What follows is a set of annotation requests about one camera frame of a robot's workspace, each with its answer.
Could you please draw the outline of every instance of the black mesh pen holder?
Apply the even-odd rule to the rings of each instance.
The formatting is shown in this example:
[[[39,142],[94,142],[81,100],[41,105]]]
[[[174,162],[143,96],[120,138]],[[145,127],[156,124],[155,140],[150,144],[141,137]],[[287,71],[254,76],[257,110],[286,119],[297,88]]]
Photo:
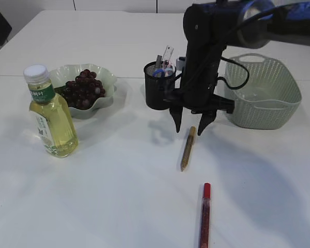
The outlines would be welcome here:
[[[170,103],[164,101],[165,92],[175,88],[176,68],[170,76],[153,76],[155,72],[155,63],[151,62],[144,67],[146,104],[153,110],[166,110]]]

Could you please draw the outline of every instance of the cooking oil bottle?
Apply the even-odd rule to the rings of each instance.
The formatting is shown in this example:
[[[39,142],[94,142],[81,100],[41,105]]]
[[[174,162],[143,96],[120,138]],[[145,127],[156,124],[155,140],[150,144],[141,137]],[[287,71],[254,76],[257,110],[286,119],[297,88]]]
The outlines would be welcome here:
[[[33,98],[29,110],[45,149],[58,158],[67,156],[77,147],[78,138],[65,99],[55,93],[45,66],[26,68],[24,78]]]

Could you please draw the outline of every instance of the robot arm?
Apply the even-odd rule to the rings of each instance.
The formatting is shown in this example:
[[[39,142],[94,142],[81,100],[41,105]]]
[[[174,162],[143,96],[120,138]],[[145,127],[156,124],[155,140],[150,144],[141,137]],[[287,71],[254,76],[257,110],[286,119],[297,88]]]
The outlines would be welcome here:
[[[186,65],[180,88],[166,98],[177,132],[186,107],[202,114],[201,135],[215,120],[217,110],[234,110],[232,100],[213,93],[226,47],[257,49],[270,40],[310,45],[310,2],[277,8],[269,0],[193,4],[184,14],[183,29],[188,40]]]

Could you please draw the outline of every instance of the basket handle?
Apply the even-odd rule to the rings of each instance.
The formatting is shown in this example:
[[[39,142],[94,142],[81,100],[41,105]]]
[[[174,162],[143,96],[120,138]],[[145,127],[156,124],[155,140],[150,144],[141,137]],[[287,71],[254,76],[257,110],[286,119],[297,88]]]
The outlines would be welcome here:
[[[284,110],[290,106],[292,106],[291,103],[288,102],[283,102],[283,101],[279,101],[279,100],[264,100],[264,101],[259,101],[259,103],[264,103],[264,102],[273,102],[273,103],[277,103],[279,106],[278,107],[259,107],[257,106],[257,103],[255,103],[254,108],[258,109],[258,110]]]
[[[264,63],[266,60],[271,59],[271,58],[269,58],[269,57],[267,57],[267,56],[264,56],[264,55],[258,54],[258,53],[247,53],[247,54],[242,54],[242,55],[239,55],[239,56],[236,56],[236,57],[232,57],[231,59],[237,60],[237,61],[239,61],[239,62],[246,62],[246,61],[242,61],[242,60],[241,60],[241,59],[244,58],[244,57],[259,57],[259,58],[263,58],[263,61],[260,61],[260,62],[253,62],[253,61],[251,61],[251,62],[253,62],[253,63],[261,63],[261,64]]]

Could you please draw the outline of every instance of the gray plastic basket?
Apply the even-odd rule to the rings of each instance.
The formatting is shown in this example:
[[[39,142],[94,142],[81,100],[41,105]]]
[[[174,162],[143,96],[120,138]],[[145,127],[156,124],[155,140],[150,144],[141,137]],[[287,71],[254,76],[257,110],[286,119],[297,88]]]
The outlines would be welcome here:
[[[255,53],[231,59],[248,68],[250,79],[246,86],[238,90],[225,86],[225,97],[235,101],[234,112],[228,115],[228,119],[244,128],[282,127],[302,100],[301,92],[288,69],[277,59]],[[225,77],[229,85],[238,86],[244,82],[246,71],[227,63]]]

